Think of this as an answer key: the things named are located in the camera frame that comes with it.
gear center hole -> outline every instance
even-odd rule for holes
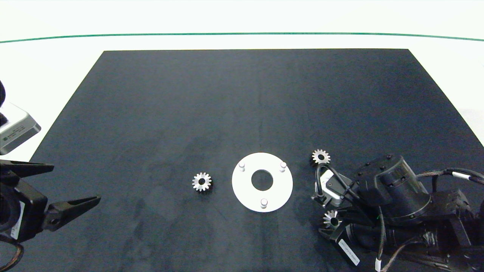
[[[269,190],[272,183],[272,175],[266,170],[257,170],[252,174],[252,185],[259,191]]]
[[[337,226],[337,225],[339,224],[339,221],[338,221],[338,219],[337,219],[337,218],[334,218],[334,217],[333,217],[333,218],[331,218],[331,219],[330,219],[330,223],[331,223],[331,225],[333,225],[333,226]]]

bolt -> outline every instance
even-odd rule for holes
[[[285,162],[281,162],[281,169],[279,171],[284,172],[286,170],[287,164]]]
[[[267,203],[268,203],[267,199],[265,199],[265,198],[261,199],[260,200],[260,207],[265,209],[267,207]]]

bevel gear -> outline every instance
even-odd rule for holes
[[[321,149],[314,150],[313,152],[313,161],[316,164],[327,164],[330,162],[331,156]]]
[[[200,172],[194,178],[192,185],[196,191],[202,192],[210,189],[212,178],[209,174]]]
[[[338,211],[327,211],[323,217],[323,224],[325,228],[336,229],[342,221],[338,219]]]

white disc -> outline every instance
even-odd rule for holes
[[[272,176],[272,186],[260,191],[252,185],[252,175],[265,170]],[[237,199],[256,212],[272,212],[282,207],[292,193],[289,167],[269,153],[253,153],[241,159],[232,174],[232,188]]]

